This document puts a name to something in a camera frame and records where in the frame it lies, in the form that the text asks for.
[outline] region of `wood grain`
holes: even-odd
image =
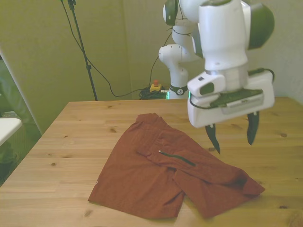
[[[137,115],[157,113],[222,161],[244,169],[266,191],[205,220],[186,198],[177,219],[146,220],[87,202],[113,146]],[[303,107],[277,98],[261,112],[256,141],[240,117],[217,126],[221,155],[187,118],[184,100],[69,103],[0,188],[3,227],[286,227],[303,210]]]

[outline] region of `red button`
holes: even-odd
[[[153,81],[153,85],[154,85],[155,87],[158,87],[158,86],[159,86],[159,81],[158,81],[157,79],[155,79],[155,80]]]

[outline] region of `yellow-green wall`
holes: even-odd
[[[76,5],[87,55],[119,94],[131,91],[122,3],[77,0]],[[60,0],[1,0],[0,50],[42,132],[69,101],[93,100]],[[99,99],[114,99],[95,71],[93,78]]]
[[[148,84],[151,66],[169,35],[162,18],[165,1],[76,0],[87,55],[117,94]],[[276,94],[303,102],[303,1],[251,2],[263,2],[273,10],[276,28],[262,49],[249,52],[250,68],[272,68]],[[67,0],[64,3],[71,16]],[[72,39],[60,0],[0,1],[0,50],[42,132],[69,101],[93,100],[84,59]],[[185,67],[192,78],[203,70],[204,61]],[[92,73],[99,99],[116,99],[101,76]],[[169,84],[169,71],[159,61],[153,79]]]

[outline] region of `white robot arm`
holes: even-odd
[[[246,51],[260,48],[271,36],[275,24],[272,12],[263,4],[249,5],[241,0],[168,0],[163,16],[173,26],[177,43],[159,52],[171,74],[170,97],[186,98],[181,89],[190,91],[189,120],[197,128],[206,127],[218,152],[215,123],[241,115],[248,115],[248,141],[252,144],[259,111],[275,102],[274,75],[264,69],[249,73]],[[194,54],[205,58],[205,72],[186,87],[188,74],[179,63],[196,60]]]

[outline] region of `zipper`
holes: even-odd
[[[174,157],[174,158],[181,159],[182,161],[184,161],[184,162],[190,164],[191,166],[196,166],[195,163],[189,161],[188,159],[186,159],[186,158],[184,158],[184,157],[182,157],[182,156],[166,154],[166,153],[162,152],[161,150],[159,150],[159,153],[162,154],[162,155],[165,155],[165,156],[167,156],[167,157]]]

